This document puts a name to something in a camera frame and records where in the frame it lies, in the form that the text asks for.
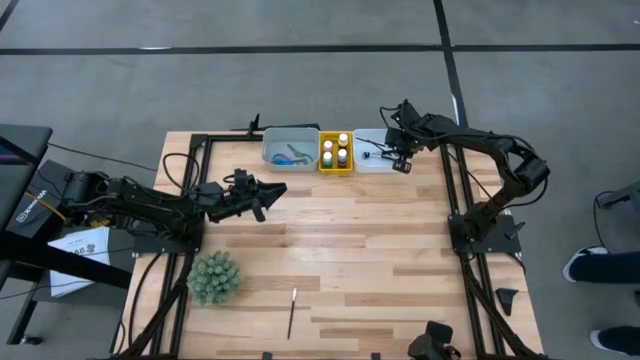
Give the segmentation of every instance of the person's leg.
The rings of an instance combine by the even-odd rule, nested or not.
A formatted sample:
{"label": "person's leg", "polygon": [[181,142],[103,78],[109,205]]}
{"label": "person's leg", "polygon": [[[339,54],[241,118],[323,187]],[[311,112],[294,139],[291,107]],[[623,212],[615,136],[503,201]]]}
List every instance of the person's leg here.
{"label": "person's leg", "polygon": [[640,355],[640,327],[620,326],[595,330],[589,334],[589,339],[598,349]]}
{"label": "person's leg", "polygon": [[570,282],[640,284],[640,251],[609,254],[602,246],[579,250],[562,271]]}

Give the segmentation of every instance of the wooden tabletop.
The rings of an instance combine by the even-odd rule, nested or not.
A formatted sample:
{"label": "wooden tabletop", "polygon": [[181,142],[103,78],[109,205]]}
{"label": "wooden tabletop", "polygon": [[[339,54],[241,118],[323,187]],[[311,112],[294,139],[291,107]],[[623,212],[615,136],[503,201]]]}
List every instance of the wooden tabletop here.
{"label": "wooden tabletop", "polygon": [[[163,154],[186,153],[190,136],[168,133]],[[213,146],[208,181],[222,183],[224,176],[242,168],[264,182],[286,182],[289,190],[265,212],[264,223],[246,213],[207,224],[200,254],[229,251],[244,281],[223,306],[203,307],[189,299],[180,358],[259,358],[263,351],[275,358],[370,358],[372,352],[382,353],[383,359],[407,358],[409,343],[424,333],[429,320],[452,326],[453,345],[464,358],[475,357],[460,265],[450,249],[450,209],[439,152],[419,153],[410,175],[339,177],[270,172],[261,146]],[[467,152],[466,159],[487,190],[500,188],[489,157]],[[168,164],[181,179],[185,160],[172,157]],[[457,171],[454,176],[464,210]],[[476,201],[483,199],[478,186],[472,186]],[[162,171],[155,188],[179,193]],[[151,258],[137,259],[123,316],[127,327],[133,294]],[[522,269],[505,255],[487,258],[494,289],[520,290],[512,316],[505,319],[525,344],[541,352]],[[143,284],[134,338],[158,307],[166,260],[163,255],[156,262]],[[294,288],[298,297],[287,340]],[[481,314],[487,351],[492,351],[488,320]],[[172,310],[163,351],[169,348],[173,320]]]}

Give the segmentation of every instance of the white paper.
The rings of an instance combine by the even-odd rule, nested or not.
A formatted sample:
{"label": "white paper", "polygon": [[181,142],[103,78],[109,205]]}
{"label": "white paper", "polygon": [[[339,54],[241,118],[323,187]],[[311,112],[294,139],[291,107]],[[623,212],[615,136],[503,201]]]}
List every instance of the white paper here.
{"label": "white paper", "polygon": [[[111,265],[109,262],[109,228],[97,227],[91,230],[79,231],[72,234],[68,234],[62,239],[49,242],[49,246],[64,250],[66,252],[75,253],[76,255],[84,256],[89,259],[99,261],[106,265]],[[51,282],[51,296],[60,297],[81,289],[85,286],[92,284],[92,281],[88,281],[75,276],[63,274],[57,271],[49,272],[49,281]]]}

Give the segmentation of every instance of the succulent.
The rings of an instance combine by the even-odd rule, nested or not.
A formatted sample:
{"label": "succulent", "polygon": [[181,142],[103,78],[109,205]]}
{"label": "succulent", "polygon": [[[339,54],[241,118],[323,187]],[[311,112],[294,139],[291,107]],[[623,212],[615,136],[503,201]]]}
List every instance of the succulent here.
{"label": "succulent", "polygon": [[187,286],[200,305],[219,305],[227,301],[240,286],[238,264],[229,260],[229,253],[218,250],[193,262]]}

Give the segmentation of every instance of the bottle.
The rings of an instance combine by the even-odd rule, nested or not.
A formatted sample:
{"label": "bottle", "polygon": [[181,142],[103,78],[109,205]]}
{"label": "bottle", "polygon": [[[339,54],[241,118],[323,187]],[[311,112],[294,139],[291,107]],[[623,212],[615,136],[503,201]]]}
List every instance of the bottle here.
{"label": "bottle", "polygon": [[345,149],[338,150],[338,166],[339,167],[347,166],[347,150]]}
{"label": "bottle", "polygon": [[327,140],[324,142],[324,151],[332,152],[333,151],[333,142],[331,140]]}
{"label": "bottle", "polygon": [[330,168],[332,162],[333,162],[333,155],[331,155],[331,151],[326,151],[322,155],[322,165],[324,165],[324,167]]}
{"label": "bottle", "polygon": [[349,144],[349,136],[347,136],[347,134],[345,133],[340,134],[340,136],[338,136],[338,145],[341,148],[346,148],[348,144]]}

